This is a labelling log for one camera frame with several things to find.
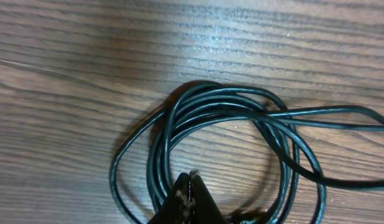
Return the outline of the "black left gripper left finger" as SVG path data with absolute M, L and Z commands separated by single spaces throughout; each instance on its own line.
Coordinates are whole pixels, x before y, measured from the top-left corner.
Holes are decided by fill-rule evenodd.
M 189 219 L 190 176 L 181 173 L 160 210 L 148 224 L 186 224 Z

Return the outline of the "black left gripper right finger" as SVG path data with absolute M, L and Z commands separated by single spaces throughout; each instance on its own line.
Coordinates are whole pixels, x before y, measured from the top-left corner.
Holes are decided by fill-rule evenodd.
M 189 223 L 228 224 L 221 214 L 199 172 L 190 172 Z

